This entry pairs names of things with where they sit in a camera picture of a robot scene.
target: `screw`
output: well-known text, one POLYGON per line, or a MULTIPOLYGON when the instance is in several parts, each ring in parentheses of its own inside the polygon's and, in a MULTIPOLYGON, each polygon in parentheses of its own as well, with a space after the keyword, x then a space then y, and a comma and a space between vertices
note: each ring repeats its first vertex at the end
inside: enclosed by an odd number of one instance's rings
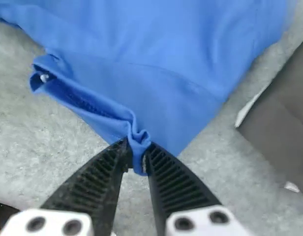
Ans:
POLYGON ((82 229, 82 223, 79 220, 70 220, 63 227, 63 233, 65 235, 76 235, 82 229))
POLYGON ((194 224, 190 219, 181 217, 175 221, 175 227, 177 230, 188 231, 194 228, 194 224))
POLYGON ((36 217, 27 224, 27 231, 37 232, 43 228, 44 224, 45 224, 45 218, 36 217))
POLYGON ((210 219, 215 224, 225 224, 229 222, 228 216, 221 211, 214 211, 210 214, 210 219))

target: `blue fabric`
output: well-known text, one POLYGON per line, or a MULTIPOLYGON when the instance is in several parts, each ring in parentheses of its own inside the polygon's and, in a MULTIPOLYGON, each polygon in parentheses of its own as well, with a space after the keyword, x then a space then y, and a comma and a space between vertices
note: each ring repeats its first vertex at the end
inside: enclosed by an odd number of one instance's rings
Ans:
POLYGON ((281 37, 288 5, 0 0, 0 20, 46 50, 33 62, 32 90, 73 110, 109 143, 127 136, 143 175, 151 141, 178 155, 216 115, 253 59, 281 37))

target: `blue shirt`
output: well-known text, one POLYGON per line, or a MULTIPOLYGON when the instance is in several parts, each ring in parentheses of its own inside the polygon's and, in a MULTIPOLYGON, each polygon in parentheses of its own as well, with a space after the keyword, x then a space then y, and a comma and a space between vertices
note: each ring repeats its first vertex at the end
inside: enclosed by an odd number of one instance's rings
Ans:
POLYGON ((31 89, 73 110, 109 143, 127 136, 143 175, 151 141, 178 155, 216 115, 252 61, 281 37, 288 6, 0 0, 0 20, 45 48, 33 62, 31 89))

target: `gray carpet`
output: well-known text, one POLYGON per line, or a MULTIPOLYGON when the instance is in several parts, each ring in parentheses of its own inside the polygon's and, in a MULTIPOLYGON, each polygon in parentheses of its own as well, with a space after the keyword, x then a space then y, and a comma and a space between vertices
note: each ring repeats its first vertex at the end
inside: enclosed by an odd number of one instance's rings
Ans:
MULTIPOLYGON (((238 219, 259 236, 303 236, 303 196, 233 128, 237 112, 303 41, 303 0, 283 39, 252 65, 222 111, 179 156, 238 219)), ((0 23, 0 202, 37 207, 107 146, 65 107, 29 91, 32 59, 43 51, 0 23)), ((119 236, 155 235, 146 178, 123 179, 115 219, 119 236)))

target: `blue cloth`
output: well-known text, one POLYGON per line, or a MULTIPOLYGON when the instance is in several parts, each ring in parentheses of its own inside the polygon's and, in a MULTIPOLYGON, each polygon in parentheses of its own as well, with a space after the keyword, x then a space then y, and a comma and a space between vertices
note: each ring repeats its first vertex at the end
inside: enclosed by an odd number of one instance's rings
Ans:
POLYGON ((127 136, 143 175, 141 155, 151 141, 178 155, 216 115, 253 59, 281 37, 288 6, 0 0, 0 20, 46 50, 33 62, 32 90, 73 110, 109 143, 127 136))

